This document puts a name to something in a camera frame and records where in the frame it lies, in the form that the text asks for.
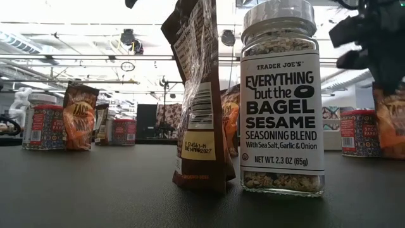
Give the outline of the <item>black aluminium table frame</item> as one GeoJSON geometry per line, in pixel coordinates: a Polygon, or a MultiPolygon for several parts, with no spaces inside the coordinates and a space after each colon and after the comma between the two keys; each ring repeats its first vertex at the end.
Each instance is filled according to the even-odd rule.
{"type": "MultiPolygon", "coordinates": [[[[176,145],[176,139],[136,139],[136,144],[176,145]]],[[[0,146],[21,146],[22,138],[0,137],[0,146]]]]}

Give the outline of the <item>black stand frame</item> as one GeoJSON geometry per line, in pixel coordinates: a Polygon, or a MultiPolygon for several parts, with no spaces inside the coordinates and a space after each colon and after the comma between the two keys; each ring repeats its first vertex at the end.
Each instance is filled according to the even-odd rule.
{"type": "Polygon", "coordinates": [[[161,134],[162,139],[166,139],[166,133],[167,132],[172,132],[173,130],[171,127],[166,123],[166,95],[170,89],[168,88],[169,84],[173,84],[174,86],[177,84],[182,83],[181,81],[172,81],[172,80],[166,80],[165,77],[162,77],[161,81],[159,82],[160,86],[163,86],[164,88],[164,93],[163,93],[163,116],[162,119],[159,123],[159,130],[161,134]]]}

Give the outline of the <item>smoked paprika tin red lid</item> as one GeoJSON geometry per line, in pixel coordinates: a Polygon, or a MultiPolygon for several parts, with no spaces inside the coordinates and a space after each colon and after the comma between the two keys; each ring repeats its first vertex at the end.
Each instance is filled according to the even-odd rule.
{"type": "Polygon", "coordinates": [[[343,156],[381,157],[374,110],[351,110],[341,113],[340,135],[343,156]]]}

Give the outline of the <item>corrugated ceiling duct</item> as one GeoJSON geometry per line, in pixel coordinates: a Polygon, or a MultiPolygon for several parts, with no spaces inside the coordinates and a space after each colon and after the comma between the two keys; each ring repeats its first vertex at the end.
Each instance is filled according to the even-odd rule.
{"type": "Polygon", "coordinates": [[[368,69],[339,70],[322,80],[321,90],[337,91],[372,77],[368,69]]]}

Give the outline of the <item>silver ceiling air duct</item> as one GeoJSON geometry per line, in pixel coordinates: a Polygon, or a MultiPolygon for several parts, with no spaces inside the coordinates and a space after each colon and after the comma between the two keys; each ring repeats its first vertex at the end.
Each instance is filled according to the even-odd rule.
{"type": "Polygon", "coordinates": [[[42,52],[42,47],[39,44],[3,30],[0,30],[0,44],[22,53],[40,54],[42,52]]]}

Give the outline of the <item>black cabinet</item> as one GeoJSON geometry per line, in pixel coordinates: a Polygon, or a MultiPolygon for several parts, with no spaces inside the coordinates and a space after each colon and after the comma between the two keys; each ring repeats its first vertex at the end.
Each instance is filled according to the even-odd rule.
{"type": "Polygon", "coordinates": [[[156,104],[139,104],[137,106],[137,138],[148,139],[155,136],[156,104]]]}

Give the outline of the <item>patterned fabric panel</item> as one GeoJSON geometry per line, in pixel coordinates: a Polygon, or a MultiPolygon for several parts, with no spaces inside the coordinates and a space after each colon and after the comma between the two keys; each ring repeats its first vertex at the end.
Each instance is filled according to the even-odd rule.
{"type": "Polygon", "coordinates": [[[182,105],[159,104],[156,111],[157,134],[160,138],[177,139],[177,130],[180,125],[182,105]]]}

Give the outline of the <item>pink cube with cap top-left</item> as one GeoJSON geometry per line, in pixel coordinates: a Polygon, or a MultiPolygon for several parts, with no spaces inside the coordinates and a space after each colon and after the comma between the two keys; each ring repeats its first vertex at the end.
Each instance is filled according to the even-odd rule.
{"type": "Polygon", "coordinates": [[[113,121],[112,145],[132,146],[135,144],[137,122],[133,119],[113,121]]]}

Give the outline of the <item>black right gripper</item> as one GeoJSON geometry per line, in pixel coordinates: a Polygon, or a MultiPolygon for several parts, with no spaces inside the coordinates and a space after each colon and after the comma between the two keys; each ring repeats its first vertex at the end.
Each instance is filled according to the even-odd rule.
{"type": "MultiPolygon", "coordinates": [[[[350,50],[340,56],[336,67],[363,70],[369,65],[375,82],[386,94],[393,94],[405,77],[405,0],[377,0],[377,31],[368,50],[350,50]]],[[[364,15],[348,16],[329,31],[333,47],[350,42],[366,42],[369,19],[364,15]]]]}

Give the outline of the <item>white storage shelf unit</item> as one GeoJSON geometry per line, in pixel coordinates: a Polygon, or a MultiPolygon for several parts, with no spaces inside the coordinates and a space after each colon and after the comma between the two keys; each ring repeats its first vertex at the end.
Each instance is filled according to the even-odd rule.
{"type": "Polygon", "coordinates": [[[340,108],[338,106],[323,106],[322,118],[324,150],[341,151],[340,108]]]}

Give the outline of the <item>taco seasoning mix packet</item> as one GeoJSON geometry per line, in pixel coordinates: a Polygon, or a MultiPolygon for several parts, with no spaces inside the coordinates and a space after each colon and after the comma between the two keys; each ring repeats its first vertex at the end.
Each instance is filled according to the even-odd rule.
{"type": "Polygon", "coordinates": [[[240,106],[240,85],[234,85],[221,92],[221,106],[222,106],[222,124],[225,132],[227,149],[232,157],[237,157],[238,152],[238,139],[237,139],[237,121],[239,117],[240,106]]]}
{"type": "Polygon", "coordinates": [[[383,157],[405,160],[405,82],[389,95],[374,82],[373,99],[383,157]]]}
{"type": "Polygon", "coordinates": [[[108,118],[109,104],[99,104],[96,106],[96,132],[94,142],[96,145],[106,146],[108,144],[106,122],[108,118]]]}
{"type": "Polygon", "coordinates": [[[235,171],[222,125],[216,0],[178,0],[161,31],[184,84],[173,182],[225,193],[235,171]]]}
{"type": "Polygon", "coordinates": [[[63,100],[63,140],[67,150],[91,149],[98,95],[98,89],[77,82],[68,83],[63,100]]]}

